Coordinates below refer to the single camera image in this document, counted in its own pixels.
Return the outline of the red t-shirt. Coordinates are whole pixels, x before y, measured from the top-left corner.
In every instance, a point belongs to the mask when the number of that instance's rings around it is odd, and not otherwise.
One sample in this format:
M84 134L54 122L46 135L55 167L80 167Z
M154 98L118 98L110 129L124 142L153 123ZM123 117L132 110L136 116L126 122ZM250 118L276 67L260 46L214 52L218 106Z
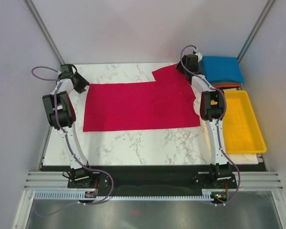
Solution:
M195 94L175 65L152 72L155 81L91 84L84 132L199 127Z

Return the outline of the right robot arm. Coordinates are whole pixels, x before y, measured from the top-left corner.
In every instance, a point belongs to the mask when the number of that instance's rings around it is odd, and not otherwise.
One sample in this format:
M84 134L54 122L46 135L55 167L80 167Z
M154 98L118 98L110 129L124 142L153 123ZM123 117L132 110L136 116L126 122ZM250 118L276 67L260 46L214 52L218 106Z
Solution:
M223 117L226 113L225 95L221 90L214 88L205 77L194 72L198 69L198 56L196 54L182 54L176 69L184 74L186 79L201 94L200 117L207 127L211 146L208 180L211 186L221 187L226 180L232 178L232 165L226 155L223 134Z

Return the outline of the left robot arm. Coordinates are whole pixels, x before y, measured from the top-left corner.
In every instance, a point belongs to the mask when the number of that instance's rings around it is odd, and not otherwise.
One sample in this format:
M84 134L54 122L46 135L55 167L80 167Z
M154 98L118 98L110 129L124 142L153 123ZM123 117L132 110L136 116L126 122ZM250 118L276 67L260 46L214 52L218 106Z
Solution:
M73 64L61 65L56 87L51 94L42 97L47 120L56 129L64 141L69 154L69 180L79 182L84 187L94 185L95 176L85 167L89 165L81 149L76 129L76 114L69 94L73 91L81 94L86 91L89 82L84 79Z

